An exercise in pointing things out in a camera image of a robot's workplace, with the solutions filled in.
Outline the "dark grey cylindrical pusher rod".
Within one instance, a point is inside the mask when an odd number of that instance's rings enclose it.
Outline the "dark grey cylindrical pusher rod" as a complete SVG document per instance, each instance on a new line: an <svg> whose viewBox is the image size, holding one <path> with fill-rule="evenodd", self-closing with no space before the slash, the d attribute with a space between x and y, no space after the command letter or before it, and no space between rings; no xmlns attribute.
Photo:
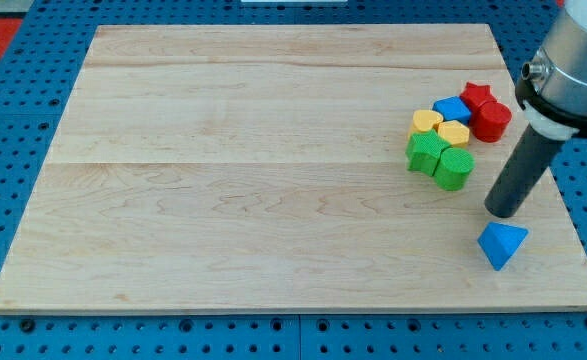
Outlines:
<svg viewBox="0 0 587 360"><path fill-rule="evenodd" d="M528 125L488 192L484 205L494 216L512 217L563 146Z"/></svg>

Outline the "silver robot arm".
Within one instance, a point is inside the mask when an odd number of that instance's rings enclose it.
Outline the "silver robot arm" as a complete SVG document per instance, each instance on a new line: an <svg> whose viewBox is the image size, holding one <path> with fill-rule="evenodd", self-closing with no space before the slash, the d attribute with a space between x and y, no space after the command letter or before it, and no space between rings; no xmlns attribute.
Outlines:
<svg viewBox="0 0 587 360"><path fill-rule="evenodd" d="M500 218L517 212L565 142L587 139L587 0L562 4L515 97L528 125L484 201Z"/></svg>

